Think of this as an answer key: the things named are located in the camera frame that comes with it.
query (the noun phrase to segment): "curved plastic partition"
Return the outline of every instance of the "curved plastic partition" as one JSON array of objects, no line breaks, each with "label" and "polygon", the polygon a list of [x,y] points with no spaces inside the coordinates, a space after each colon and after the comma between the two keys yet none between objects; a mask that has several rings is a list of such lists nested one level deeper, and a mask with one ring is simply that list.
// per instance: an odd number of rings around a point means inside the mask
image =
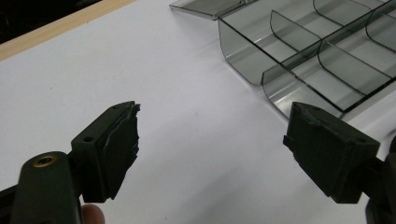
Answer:
[{"label": "curved plastic partition", "polygon": [[268,99],[287,117],[293,102],[315,105],[337,117],[342,115],[329,99],[280,64],[264,72],[262,87]]},{"label": "curved plastic partition", "polygon": [[396,51],[396,18],[374,11],[366,26],[366,33],[374,42]]},{"label": "curved plastic partition", "polygon": [[390,81],[387,75],[326,41],[322,42],[318,60],[327,72],[363,95]]},{"label": "curved plastic partition", "polygon": [[314,8],[321,16],[343,26],[370,12],[367,6],[346,0],[314,0]]},{"label": "curved plastic partition", "polygon": [[219,20],[227,62],[252,84],[261,82],[282,113],[289,116],[297,101],[343,117],[395,81],[396,23],[389,13],[396,0],[296,2],[279,0],[265,12],[259,1]]},{"label": "curved plastic partition", "polygon": [[271,12],[270,24],[274,35],[296,51],[306,49],[320,40],[311,31],[274,10]]}]

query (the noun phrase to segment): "white table surface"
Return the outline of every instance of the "white table surface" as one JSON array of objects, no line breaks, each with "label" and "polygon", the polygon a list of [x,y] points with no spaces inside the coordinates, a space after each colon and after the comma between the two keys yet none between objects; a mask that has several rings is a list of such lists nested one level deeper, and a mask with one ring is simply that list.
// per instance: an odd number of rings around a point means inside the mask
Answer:
[{"label": "white table surface", "polygon": [[[0,62],[0,189],[28,159],[69,152],[108,107],[135,100],[139,157],[116,200],[100,204],[107,223],[365,223],[365,196],[334,203],[282,145],[287,120],[226,63],[217,23],[172,2],[138,0]],[[383,155],[394,102],[350,122]]]}]

